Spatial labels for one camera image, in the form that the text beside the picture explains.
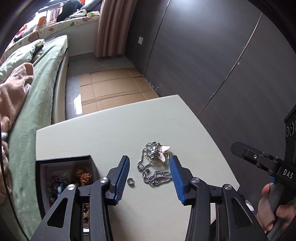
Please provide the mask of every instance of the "green bed sheet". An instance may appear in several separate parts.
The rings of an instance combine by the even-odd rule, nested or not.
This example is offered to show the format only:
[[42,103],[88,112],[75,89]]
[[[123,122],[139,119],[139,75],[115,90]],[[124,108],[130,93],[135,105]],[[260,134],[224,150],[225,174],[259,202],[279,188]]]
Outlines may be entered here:
[[[32,86],[8,133],[12,198],[18,220],[29,239],[41,221],[35,185],[36,131],[51,125],[54,83],[67,47],[67,35],[46,41],[44,54],[33,64]],[[16,238],[25,241],[8,199],[0,206],[0,213]]]

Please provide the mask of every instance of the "brown blanket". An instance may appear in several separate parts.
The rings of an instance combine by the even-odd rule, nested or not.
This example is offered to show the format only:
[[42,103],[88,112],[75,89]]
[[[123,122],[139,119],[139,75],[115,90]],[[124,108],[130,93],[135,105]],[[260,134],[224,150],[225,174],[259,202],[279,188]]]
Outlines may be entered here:
[[[4,173],[9,192],[12,190],[12,183],[8,169],[8,146],[5,142],[7,132],[22,108],[24,100],[31,87],[34,70],[31,63],[24,63],[16,67],[11,75],[0,84],[0,123],[2,136],[2,159]],[[3,183],[2,172],[0,169],[0,204],[6,198],[6,190]]]

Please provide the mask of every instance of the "wall outlet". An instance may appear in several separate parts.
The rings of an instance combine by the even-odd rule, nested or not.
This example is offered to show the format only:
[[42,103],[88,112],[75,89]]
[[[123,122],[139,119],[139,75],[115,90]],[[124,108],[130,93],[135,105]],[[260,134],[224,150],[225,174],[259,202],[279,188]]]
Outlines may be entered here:
[[138,43],[142,45],[142,42],[143,42],[143,38],[142,37],[139,37]]

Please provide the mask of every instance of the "silver bead chain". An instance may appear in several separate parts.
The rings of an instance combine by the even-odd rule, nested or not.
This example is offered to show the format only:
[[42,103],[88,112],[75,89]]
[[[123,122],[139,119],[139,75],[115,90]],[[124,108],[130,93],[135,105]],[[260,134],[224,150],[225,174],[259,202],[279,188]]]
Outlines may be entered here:
[[[147,167],[153,164],[153,159],[156,159],[157,155],[159,155],[159,152],[157,151],[157,147],[159,145],[159,142],[147,142],[145,148],[142,149],[141,159],[137,163],[137,168],[142,172],[142,178],[144,182],[153,186],[159,186],[172,180],[172,176],[169,171],[155,171],[151,176],[146,176],[146,173],[150,173],[150,169]],[[143,164],[144,152],[147,153],[146,157],[149,161],[146,165]]]

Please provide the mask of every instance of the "white table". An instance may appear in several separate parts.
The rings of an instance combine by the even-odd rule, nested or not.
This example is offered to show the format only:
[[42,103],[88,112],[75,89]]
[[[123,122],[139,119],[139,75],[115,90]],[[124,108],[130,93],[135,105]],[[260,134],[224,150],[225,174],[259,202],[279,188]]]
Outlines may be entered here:
[[[185,240],[190,206],[178,200],[173,182],[151,187],[136,163],[146,142],[171,146],[182,166],[206,183],[239,187],[220,150],[182,99],[168,96],[95,112],[37,131],[37,160],[90,154],[101,177],[130,158],[122,200],[109,207],[114,240]],[[215,219],[211,206],[211,219]]]

